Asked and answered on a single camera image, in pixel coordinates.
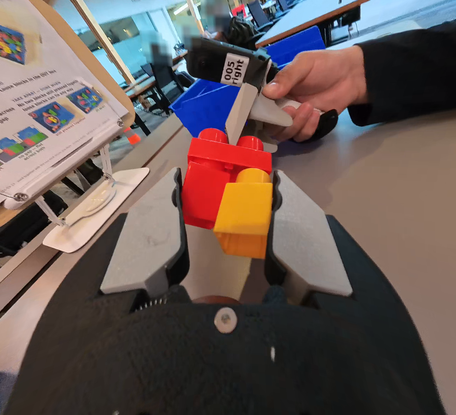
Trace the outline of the orange single-stud block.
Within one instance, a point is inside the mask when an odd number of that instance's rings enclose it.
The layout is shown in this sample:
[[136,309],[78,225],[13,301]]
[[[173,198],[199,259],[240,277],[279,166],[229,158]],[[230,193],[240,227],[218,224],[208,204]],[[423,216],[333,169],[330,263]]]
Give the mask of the orange single-stud block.
[[225,185],[213,228],[225,254],[265,258],[272,197],[270,175],[259,168],[246,168]]

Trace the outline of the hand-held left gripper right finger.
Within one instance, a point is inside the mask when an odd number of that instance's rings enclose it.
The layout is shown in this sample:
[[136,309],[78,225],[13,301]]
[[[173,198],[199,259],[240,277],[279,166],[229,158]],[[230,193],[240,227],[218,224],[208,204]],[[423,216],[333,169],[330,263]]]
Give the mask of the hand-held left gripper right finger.
[[268,283],[292,303],[311,293],[353,293],[324,211],[282,170],[273,174],[271,223],[265,253]]

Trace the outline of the long wooden-edged desk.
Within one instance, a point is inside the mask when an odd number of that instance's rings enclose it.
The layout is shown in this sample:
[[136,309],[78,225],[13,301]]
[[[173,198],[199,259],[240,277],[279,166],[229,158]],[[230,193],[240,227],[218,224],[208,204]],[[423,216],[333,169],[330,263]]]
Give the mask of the long wooden-edged desk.
[[312,26],[319,26],[341,18],[354,8],[370,0],[303,0],[290,10],[256,42],[256,47],[266,47]]

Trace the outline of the person's right hand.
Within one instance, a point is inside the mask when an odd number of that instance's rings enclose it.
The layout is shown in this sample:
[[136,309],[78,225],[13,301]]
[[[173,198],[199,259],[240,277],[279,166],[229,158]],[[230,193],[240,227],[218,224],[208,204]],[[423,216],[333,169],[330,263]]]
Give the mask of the person's right hand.
[[288,98],[300,103],[298,108],[283,108],[292,117],[291,126],[271,126],[269,132],[278,142],[304,142],[315,134],[321,112],[341,114],[349,106],[368,103],[362,48],[301,52],[262,93],[271,100]]

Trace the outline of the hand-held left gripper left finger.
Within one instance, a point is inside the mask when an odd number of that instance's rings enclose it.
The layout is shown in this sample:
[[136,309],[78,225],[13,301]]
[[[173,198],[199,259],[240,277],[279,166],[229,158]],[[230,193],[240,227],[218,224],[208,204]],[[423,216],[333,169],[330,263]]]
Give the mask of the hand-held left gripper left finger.
[[189,272],[182,175],[172,168],[128,211],[100,290],[164,294]]

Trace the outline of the blue plastic bin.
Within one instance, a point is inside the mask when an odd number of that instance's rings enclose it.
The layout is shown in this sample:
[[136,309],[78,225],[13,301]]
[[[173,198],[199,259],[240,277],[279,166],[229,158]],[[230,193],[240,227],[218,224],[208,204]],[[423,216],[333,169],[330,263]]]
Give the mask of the blue plastic bin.
[[[316,25],[266,47],[280,70],[300,52],[323,49],[325,45]],[[170,109],[191,135],[198,137],[206,128],[225,129],[225,121],[238,91],[235,86],[197,79],[171,104]]]

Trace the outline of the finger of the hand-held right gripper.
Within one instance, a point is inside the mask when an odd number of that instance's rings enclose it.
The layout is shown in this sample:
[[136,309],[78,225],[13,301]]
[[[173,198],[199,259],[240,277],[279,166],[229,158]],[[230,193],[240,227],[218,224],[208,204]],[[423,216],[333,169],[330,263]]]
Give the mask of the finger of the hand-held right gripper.
[[255,120],[248,120],[246,122],[246,135],[253,136],[261,140],[263,143],[263,150],[271,154],[277,151],[277,141],[269,135],[268,124]]
[[230,145],[237,145],[251,108],[258,96],[258,89],[243,83],[225,122],[225,133]]

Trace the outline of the red two-stud block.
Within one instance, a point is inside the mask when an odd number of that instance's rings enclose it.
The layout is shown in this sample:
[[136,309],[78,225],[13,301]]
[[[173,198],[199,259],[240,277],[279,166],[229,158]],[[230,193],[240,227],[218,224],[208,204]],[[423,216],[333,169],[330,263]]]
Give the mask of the red two-stud block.
[[264,150],[259,138],[247,135],[231,145],[225,132],[215,128],[206,128],[197,138],[192,138],[187,163],[198,163],[233,176],[247,168],[272,172],[271,153]]

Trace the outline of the printed instruction sheet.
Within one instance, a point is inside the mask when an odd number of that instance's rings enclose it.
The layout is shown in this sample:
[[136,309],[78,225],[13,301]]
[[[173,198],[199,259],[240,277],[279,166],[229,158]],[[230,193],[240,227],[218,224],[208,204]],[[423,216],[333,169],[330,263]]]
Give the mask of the printed instruction sheet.
[[[29,0],[1,0],[1,194],[29,197],[128,114]],[[78,149],[84,146],[81,153]]]

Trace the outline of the red single-stud block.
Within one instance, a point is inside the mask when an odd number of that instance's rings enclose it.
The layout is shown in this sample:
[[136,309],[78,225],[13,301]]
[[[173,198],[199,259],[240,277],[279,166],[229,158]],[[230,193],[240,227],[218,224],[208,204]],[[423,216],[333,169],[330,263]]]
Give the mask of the red single-stud block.
[[218,215],[230,169],[216,161],[191,161],[182,188],[185,224],[212,230]]

